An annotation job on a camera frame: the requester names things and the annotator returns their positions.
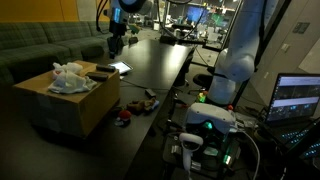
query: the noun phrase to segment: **computer monitor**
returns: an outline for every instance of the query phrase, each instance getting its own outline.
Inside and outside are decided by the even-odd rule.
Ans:
[[[202,12],[203,15],[201,17],[200,23],[204,23],[205,21],[207,21],[207,15],[209,11],[201,6],[189,6],[187,11],[188,21],[198,22]]]
[[[278,74],[266,123],[311,117],[320,99],[320,74]]]

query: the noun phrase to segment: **laptop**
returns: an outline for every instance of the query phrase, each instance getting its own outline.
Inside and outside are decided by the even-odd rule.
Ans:
[[[296,144],[313,126],[311,118],[320,99],[320,74],[289,74],[277,76],[264,125],[287,148]],[[302,156],[317,156],[320,141]]]

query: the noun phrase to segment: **black tablet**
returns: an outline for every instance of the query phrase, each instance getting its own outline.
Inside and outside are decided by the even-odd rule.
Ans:
[[[120,74],[126,73],[126,72],[131,71],[133,69],[129,64],[127,64],[123,61],[114,62],[109,65],[115,67],[116,69],[119,69]]]

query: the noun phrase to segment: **black table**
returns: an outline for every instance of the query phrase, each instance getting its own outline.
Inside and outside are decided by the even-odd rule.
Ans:
[[[124,47],[115,60],[93,59],[91,62],[101,64],[130,64],[133,70],[124,79],[152,88],[160,105],[149,115],[133,116],[126,128],[116,127],[115,118],[106,115],[80,143],[65,137],[58,138],[66,140],[63,143],[44,140],[19,115],[10,88],[6,93],[1,88],[0,179],[124,179],[189,51],[184,46],[144,40]],[[143,88],[121,82],[119,105],[143,99],[147,99]]]

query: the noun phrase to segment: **cardboard box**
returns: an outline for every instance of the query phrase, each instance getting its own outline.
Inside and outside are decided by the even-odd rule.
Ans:
[[[83,66],[80,76],[96,71],[96,64],[75,61]],[[32,124],[85,138],[103,116],[117,103],[120,92],[119,71],[89,92],[56,94],[48,90],[52,71],[14,85],[21,112]]]

